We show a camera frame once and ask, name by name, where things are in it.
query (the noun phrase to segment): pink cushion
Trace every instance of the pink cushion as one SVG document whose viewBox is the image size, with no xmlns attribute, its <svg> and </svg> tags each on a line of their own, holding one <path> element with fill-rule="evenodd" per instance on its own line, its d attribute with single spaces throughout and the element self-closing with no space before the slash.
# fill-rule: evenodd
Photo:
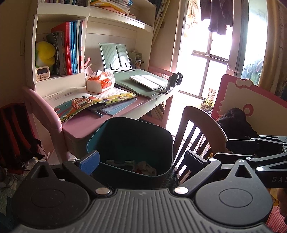
<svg viewBox="0 0 287 233">
<path fill-rule="evenodd" d="M 266 222 L 266 226 L 274 232 L 285 233 L 287 231 L 287 225 L 284 223 L 284 219 L 285 217 L 279 212 L 279 207 L 274 206 L 268 221 Z"/>
</svg>

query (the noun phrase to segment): barn illustration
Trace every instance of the barn illustration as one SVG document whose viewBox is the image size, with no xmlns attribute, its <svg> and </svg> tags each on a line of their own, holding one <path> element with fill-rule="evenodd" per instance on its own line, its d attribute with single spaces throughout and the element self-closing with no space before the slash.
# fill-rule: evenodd
<svg viewBox="0 0 287 233">
<path fill-rule="evenodd" d="M 80 110 L 88 107 L 92 103 L 100 102 L 96 97 L 85 97 L 75 98 L 70 101 L 67 101 L 54 108 L 55 112 L 58 114 L 60 120 L 63 122 L 68 119 L 71 115 L 79 112 Z"/>
</svg>

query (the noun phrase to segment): red book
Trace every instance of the red book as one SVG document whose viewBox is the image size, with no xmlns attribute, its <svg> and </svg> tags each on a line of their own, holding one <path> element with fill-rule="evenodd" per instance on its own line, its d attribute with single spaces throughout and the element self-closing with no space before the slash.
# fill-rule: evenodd
<svg viewBox="0 0 287 233">
<path fill-rule="evenodd" d="M 51 29 L 51 32 L 60 32 L 64 31 L 64 43 L 65 43 L 65 59 L 66 59 L 66 68 L 68 75 L 72 75 L 72 67 L 71 67 L 71 61 L 70 61 L 70 50 L 69 50 L 69 22 L 62 23 L 54 28 Z"/>
</svg>

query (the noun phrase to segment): backpack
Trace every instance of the backpack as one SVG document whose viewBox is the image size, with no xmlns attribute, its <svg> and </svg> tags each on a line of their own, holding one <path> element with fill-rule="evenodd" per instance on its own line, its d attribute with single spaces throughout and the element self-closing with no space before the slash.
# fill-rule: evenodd
<svg viewBox="0 0 287 233">
<path fill-rule="evenodd" d="M 239 108 L 232 108 L 218 118 L 217 123 L 221 126 L 228 139 L 251 139 L 257 138 L 258 134 L 247 122 L 245 113 Z"/>
<path fill-rule="evenodd" d="M 25 105 L 13 103 L 0 108 L 0 166 L 22 174 L 25 162 L 45 156 L 38 153 L 38 147 L 41 141 L 35 138 Z"/>
</svg>

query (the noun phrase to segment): tissue box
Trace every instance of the tissue box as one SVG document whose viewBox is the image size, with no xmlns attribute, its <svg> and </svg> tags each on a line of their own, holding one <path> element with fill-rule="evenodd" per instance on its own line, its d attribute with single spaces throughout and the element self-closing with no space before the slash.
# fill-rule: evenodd
<svg viewBox="0 0 287 233">
<path fill-rule="evenodd" d="M 98 71 L 97 75 L 89 75 L 87 79 L 87 91 L 101 94 L 115 86 L 113 72 Z"/>
</svg>

